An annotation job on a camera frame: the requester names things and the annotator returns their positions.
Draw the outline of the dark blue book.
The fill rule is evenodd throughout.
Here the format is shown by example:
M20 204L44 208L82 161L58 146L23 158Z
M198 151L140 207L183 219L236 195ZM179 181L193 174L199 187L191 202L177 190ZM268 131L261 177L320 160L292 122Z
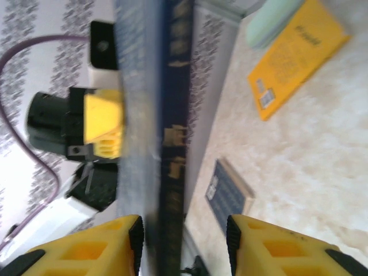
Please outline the dark blue book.
M205 197L225 235L228 216L248 214L255 201L255 192L226 158L219 158Z
M181 276L194 0L114 0L125 133L118 213L144 227L138 276Z

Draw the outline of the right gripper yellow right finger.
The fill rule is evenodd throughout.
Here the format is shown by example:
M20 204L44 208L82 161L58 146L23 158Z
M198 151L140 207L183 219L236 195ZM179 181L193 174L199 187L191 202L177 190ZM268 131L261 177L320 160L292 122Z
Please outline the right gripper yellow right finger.
M232 276L368 276L339 247L249 216L228 216L226 240Z

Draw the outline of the mint green pencil case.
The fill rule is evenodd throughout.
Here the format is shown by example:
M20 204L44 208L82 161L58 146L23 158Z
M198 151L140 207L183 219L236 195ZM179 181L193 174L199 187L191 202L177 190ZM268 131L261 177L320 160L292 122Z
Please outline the mint green pencil case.
M253 49L265 48L284 29L305 0L266 0L246 29L246 40Z

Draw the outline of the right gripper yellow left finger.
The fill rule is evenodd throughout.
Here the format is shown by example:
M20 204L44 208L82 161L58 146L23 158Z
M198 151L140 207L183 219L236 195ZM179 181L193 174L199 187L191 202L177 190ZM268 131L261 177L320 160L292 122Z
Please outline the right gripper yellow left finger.
M21 276L139 276L143 220L129 215L42 244L44 255Z

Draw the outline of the yellow book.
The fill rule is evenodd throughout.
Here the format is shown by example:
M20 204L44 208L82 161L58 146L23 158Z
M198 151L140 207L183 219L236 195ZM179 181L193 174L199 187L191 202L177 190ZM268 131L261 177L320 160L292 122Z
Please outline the yellow book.
M248 75L260 118L268 120L349 39L321 0L306 0Z

